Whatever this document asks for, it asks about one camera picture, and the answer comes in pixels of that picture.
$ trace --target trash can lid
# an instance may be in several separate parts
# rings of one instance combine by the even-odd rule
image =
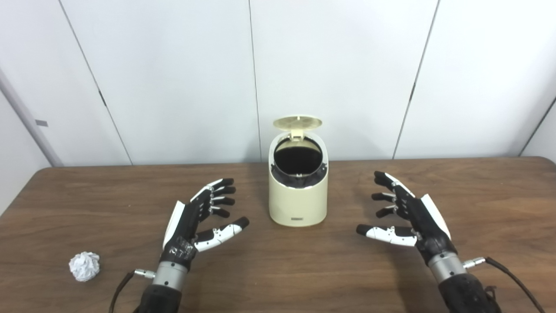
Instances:
[[[322,125],[322,121],[313,116],[292,115],[274,121],[274,127],[281,130],[311,130]]]

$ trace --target white wall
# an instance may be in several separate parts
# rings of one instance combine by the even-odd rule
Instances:
[[[556,95],[555,1],[441,1],[396,158],[518,155]]]
[[[0,92],[0,214],[33,174],[50,164]]]
[[[0,85],[55,165],[130,164],[57,1],[0,1]]]
[[[552,107],[522,155],[545,157],[556,163],[556,109]]]
[[[251,0],[263,159],[272,121],[309,114],[332,160],[389,159],[436,0]]]
[[[290,114],[332,160],[517,155],[556,96],[556,2],[440,2],[397,150],[436,0],[62,3],[123,144],[59,3],[0,2],[0,90],[55,165],[258,162]]]
[[[248,0],[63,0],[134,164],[259,162]]]

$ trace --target robotic hand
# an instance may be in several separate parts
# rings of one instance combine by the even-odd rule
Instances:
[[[249,220],[241,217],[219,228],[196,233],[198,224],[210,215],[230,216],[228,211],[218,206],[234,205],[233,199],[222,196],[236,192],[236,188],[231,186],[233,183],[231,178],[219,179],[203,187],[189,204],[176,203],[164,236],[158,270],[156,273],[135,271],[135,274],[153,278],[153,281],[143,292],[141,303],[134,313],[176,313],[185,277],[195,254],[222,244],[249,225]]]
[[[375,172],[375,183],[387,187],[393,193],[375,193],[373,200],[385,200],[393,204],[378,210],[376,216],[383,218],[397,214],[408,220],[411,227],[382,227],[360,224],[357,233],[372,239],[415,246],[425,264],[438,282],[438,289],[451,313],[500,313],[500,307],[484,289],[480,281],[466,270],[484,262],[478,258],[462,263],[458,251],[451,242],[450,232],[428,194],[416,198],[409,189],[388,173]]]

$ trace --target cream trash can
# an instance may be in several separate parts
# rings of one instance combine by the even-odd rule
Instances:
[[[322,125],[310,116],[288,116],[274,121],[287,131],[278,135],[269,151],[270,217],[278,224],[303,227],[326,217],[328,154],[324,142],[306,132]]]

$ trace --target black cable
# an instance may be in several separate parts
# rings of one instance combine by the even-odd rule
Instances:
[[[503,271],[508,276],[510,276],[515,281],[515,283],[517,283],[518,286],[521,287],[521,289],[523,289],[523,291],[529,297],[529,299],[531,299],[531,302],[535,305],[537,310],[539,310],[540,313],[545,313],[543,307],[540,306],[539,301],[535,299],[535,296],[533,296],[533,294],[529,291],[529,289],[527,289],[527,287],[525,287],[525,285],[521,282],[521,280],[519,280],[519,278],[517,278],[514,274],[512,274],[512,272],[510,272],[508,268],[506,268],[505,266],[503,266],[502,264],[498,263],[497,261],[495,261],[490,257],[486,257],[485,262],[496,267],[497,269]]]
[[[123,277],[122,282],[120,282],[118,288],[116,288],[116,292],[114,292],[114,296],[112,297],[112,302],[110,302],[110,307],[108,308],[108,313],[114,312],[116,299],[118,299],[118,295],[120,294],[120,291],[122,291],[122,289],[126,286],[127,282],[130,281],[131,277],[133,277],[133,274],[135,274],[135,271],[131,271]]]

